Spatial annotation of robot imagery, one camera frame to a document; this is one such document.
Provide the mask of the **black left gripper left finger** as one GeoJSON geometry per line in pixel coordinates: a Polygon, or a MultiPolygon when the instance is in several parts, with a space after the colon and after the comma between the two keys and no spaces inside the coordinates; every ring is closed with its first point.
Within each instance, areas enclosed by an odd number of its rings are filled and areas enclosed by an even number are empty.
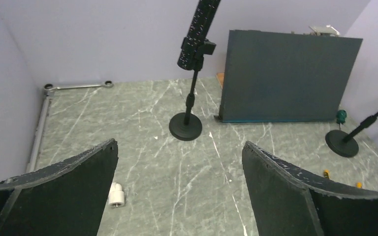
{"type": "Polygon", "coordinates": [[[109,139],[42,169],[0,181],[0,236],[95,236],[118,163],[109,139]]]}

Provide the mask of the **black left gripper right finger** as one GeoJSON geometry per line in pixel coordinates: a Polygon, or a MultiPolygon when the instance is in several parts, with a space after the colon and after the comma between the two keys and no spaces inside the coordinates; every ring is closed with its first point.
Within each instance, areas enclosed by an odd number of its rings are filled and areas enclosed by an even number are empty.
{"type": "Polygon", "coordinates": [[[378,192],[313,174],[247,141],[242,165],[261,236],[378,236],[378,192]]]}

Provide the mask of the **black round-base mic stand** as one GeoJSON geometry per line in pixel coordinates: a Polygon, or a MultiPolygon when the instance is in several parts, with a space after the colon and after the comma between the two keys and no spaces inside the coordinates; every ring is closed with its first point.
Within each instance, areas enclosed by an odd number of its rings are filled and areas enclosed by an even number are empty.
{"type": "Polygon", "coordinates": [[[184,70],[192,70],[193,77],[190,92],[186,98],[186,111],[173,116],[169,122],[170,133],[178,140],[192,141],[198,138],[202,132],[200,119],[191,113],[195,102],[194,89],[198,78],[198,72],[203,67],[204,56],[212,55],[216,44],[208,39],[191,45],[189,38],[183,40],[178,66],[184,70]]]}

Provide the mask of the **black silver-mesh microphone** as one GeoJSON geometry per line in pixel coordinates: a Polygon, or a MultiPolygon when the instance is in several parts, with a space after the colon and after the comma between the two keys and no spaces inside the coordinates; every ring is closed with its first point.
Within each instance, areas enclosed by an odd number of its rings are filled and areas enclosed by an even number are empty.
{"type": "Polygon", "coordinates": [[[207,41],[220,0],[200,0],[193,15],[188,33],[183,39],[177,65],[184,70],[193,70],[199,47],[207,41]]]}

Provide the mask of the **white pipe elbow fitting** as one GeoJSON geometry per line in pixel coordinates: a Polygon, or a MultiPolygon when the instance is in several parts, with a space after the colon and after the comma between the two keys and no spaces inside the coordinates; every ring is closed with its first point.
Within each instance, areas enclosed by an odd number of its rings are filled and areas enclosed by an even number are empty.
{"type": "Polygon", "coordinates": [[[109,194],[108,205],[112,208],[122,207],[125,204],[125,193],[123,187],[116,182],[112,182],[109,194]]]}

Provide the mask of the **dark grey upright panel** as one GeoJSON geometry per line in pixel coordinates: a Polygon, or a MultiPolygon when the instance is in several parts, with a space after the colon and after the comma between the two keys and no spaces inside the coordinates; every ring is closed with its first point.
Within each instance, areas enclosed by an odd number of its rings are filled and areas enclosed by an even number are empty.
{"type": "Polygon", "coordinates": [[[334,120],[363,40],[231,30],[222,122],[334,120]]]}

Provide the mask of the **orange wooden block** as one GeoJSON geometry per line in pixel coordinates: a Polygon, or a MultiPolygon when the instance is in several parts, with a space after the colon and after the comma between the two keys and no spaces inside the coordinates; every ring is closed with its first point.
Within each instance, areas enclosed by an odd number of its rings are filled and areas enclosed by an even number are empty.
{"type": "Polygon", "coordinates": [[[221,88],[223,88],[223,82],[224,82],[224,73],[220,72],[216,74],[216,79],[220,85],[221,88]]]}

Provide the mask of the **white device behind panel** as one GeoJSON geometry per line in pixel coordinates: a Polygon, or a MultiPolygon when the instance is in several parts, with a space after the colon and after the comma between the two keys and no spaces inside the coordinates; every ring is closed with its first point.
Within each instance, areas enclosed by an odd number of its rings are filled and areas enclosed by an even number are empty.
{"type": "Polygon", "coordinates": [[[311,35],[317,35],[317,36],[340,36],[340,32],[336,30],[331,25],[326,26],[309,26],[311,29],[311,35]]]}

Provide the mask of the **black stand with shock mount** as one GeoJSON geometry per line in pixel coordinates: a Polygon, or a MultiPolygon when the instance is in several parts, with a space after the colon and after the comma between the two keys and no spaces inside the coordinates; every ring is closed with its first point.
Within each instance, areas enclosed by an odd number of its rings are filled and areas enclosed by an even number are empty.
{"type": "Polygon", "coordinates": [[[350,133],[346,133],[342,130],[331,130],[325,135],[325,142],[328,147],[339,156],[352,158],[359,152],[359,145],[354,137],[364,129],[370,127],[377,118],[378,111],[374,115],[365,118],[350,133]]]}

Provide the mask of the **aluminium table edge rail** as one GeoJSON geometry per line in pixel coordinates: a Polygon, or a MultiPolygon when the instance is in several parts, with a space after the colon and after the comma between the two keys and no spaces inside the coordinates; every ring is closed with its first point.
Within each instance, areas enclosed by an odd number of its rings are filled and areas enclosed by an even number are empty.
{"type": "Polygon", "coordinates": [[[37,159],[40,153],[40,148],[41,148],[41,143],[42,143],[42,138],[43,138],[43,133],[44,133],[44,128],[45,128],[45,123],[48,117],[48,111],[49,111],[49,106],[50,106],[50,101],[51,101],[50,96],[51,96],[51,92],[48,90],[44,90],[44,100],[43,100],[42,109],[41,109],[41,113],[38,120],[38,125],[35,130],[34,142],[33,142],[32,150],[31,150],[30,159],[27,164],[26,173],[33,172],[36,168],[37,159]]]}

